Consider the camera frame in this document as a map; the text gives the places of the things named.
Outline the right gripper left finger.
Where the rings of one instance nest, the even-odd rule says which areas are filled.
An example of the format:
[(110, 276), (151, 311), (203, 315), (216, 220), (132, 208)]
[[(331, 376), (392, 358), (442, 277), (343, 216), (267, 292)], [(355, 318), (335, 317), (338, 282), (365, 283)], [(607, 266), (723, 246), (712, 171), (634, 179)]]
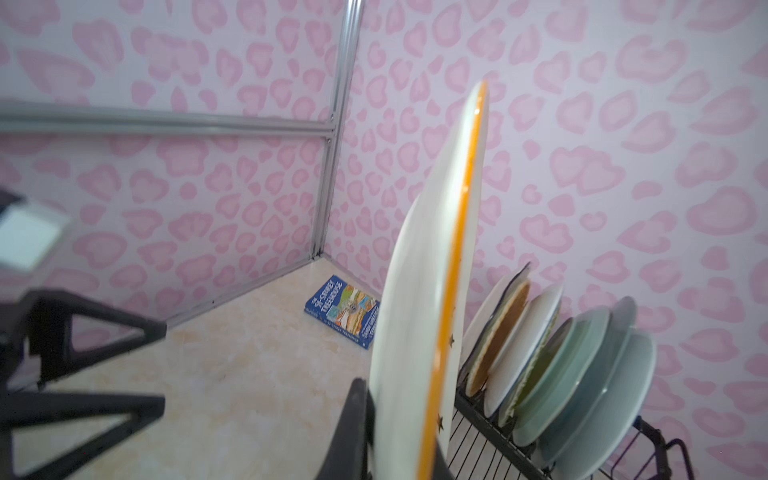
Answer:
[(375, 407), (367, 382), (355, 378), (316, 479), (372, 479), (368, 454), (373, 445), (374, 424)]

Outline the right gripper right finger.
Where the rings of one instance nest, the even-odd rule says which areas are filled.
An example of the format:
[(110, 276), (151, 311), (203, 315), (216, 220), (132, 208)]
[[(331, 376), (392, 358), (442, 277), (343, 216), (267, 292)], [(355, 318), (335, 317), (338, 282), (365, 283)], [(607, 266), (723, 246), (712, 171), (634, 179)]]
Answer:
[(434, 462), (433, 462), (433, 480), (455, 480), (455, 476), (452, 474), (445, 460), (445, 456), (437, 445), (435, 448)]

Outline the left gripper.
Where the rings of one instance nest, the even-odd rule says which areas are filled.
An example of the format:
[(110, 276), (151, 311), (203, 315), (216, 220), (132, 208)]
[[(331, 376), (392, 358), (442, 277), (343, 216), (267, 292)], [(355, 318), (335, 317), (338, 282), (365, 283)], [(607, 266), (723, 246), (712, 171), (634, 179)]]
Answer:
[[(165, 338), (167, 324), (64, 290), (34, 290), (1, 303), (1, 391), (42, 389), (102, 361)], [(8, 387), (37, 357), (37, 376)], [(163, 396), (19, 391), (1, 395), (1, 477), (66, 479), (162, 418)], [(55, 455), (17, 470), (17, 447)]]

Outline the yellow green woven plate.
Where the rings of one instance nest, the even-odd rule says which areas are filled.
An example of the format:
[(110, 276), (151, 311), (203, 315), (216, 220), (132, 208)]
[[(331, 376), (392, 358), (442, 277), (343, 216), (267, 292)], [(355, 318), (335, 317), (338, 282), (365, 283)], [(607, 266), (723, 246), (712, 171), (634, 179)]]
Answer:
[(558, 329), (549, 337), (546, 344), (537, 353), (532, 366), (528, 369), (526, 377), (524, 378), (521, 386), (516, 390), (512, 402), (507, 402), (502, 405), (501, 412), (498, 415), (497, 425), (504, 427), (510, 423), (516, 412), (521, 408), (522, 404), (526, 401), (527, 397), (536, 388), (537, 383), (545, 375), (550, 364), (554, 361), (554, 358), (558, 354), (562, 344), (566, 342), (570, 336), (573, 319), (568, 318)]

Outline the cream floral plate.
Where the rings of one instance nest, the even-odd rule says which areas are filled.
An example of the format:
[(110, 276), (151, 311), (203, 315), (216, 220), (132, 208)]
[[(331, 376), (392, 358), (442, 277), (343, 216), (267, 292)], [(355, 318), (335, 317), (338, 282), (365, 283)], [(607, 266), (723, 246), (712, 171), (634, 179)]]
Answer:
[(502, 277), (486, 299), (481, 304), (480, 308), (475, 313), (472, 321), (464, 332), (462, 339), (462, 350), (460, 357), (460, 370), (458, 376), (458, 383), (461, 384), (469, 375), (469, 365), (472, 360), (472, 356), (478, 349), (478, 342), (480, 341), (484, 331), (490, 325), (493, 315), (502, 302), (507, 288), (518, 279), (526, 279), (530, 271), (530, 263), (526, 263), (523, 268), (515, 275), (507, 275)]

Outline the star pattern cartoon plate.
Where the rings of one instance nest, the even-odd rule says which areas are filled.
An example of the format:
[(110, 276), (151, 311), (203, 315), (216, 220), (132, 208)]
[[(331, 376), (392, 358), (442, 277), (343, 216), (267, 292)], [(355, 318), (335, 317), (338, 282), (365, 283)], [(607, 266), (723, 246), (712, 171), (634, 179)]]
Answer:
[(488, 109), (488, 85), (480, 81), (468, 94), (395, 242), (369, 377), (375, 479), (430, 479), (438, 457), (447, 451)]

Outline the mint green flower plate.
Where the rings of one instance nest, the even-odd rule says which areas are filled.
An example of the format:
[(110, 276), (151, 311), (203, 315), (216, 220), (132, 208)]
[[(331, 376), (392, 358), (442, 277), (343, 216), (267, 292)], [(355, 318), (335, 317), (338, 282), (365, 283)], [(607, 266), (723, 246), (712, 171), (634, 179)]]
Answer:
[(600, 349), (609, 319), (606, 307), (588, 310), (550, 337), (515, 410), (514, 443), (534, 443), (562, 413)]

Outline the orange woven bamboo plate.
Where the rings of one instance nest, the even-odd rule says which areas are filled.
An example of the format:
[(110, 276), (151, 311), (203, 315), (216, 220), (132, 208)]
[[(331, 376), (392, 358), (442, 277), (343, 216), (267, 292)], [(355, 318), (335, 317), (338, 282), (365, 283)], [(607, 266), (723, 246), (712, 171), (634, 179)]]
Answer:
[(489, 377), (490, 369), (515, 328), (525, 308), (530, 281), (512, 282), (495, 307), (468, 360), (465, 394), (476, 395)]

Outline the white plate orange sunburst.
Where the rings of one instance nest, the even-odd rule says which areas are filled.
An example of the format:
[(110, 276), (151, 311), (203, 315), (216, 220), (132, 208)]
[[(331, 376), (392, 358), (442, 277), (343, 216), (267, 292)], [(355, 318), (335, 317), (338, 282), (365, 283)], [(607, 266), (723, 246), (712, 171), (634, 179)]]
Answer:
[(645, 332), (629, 339), (626, 350), (598, 398), (574, 407), (562, 428), (569, 435), (554, 460), (554, 479), (586, 479), (608, 460), (637, 417), (656, 368), (655, 340)]

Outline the grey blue plate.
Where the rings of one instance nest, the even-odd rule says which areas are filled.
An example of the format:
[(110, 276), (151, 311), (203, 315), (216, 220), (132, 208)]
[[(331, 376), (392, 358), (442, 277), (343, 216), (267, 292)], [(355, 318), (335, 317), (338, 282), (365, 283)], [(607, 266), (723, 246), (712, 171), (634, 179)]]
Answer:
[(624, 354), (636, 315), (637, 304), (630, 296), (621, 298), (611, 308), (605, 336), (593, 361), (564, 410), (537, 442), (532, 456), (536, 467), (550, 468), (584, 429)]

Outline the white plate green rim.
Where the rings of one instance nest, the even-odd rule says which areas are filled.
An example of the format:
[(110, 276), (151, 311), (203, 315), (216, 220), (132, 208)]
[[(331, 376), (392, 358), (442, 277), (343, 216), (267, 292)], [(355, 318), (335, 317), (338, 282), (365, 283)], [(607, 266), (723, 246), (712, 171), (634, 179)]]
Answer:
[(563, 285), (553, 284), (526, 303), (511, 339), (491, 368), (484, 396), (484, 414), (497, 425), (511, 421), (515, 405), (535, 359), (559, 312)]

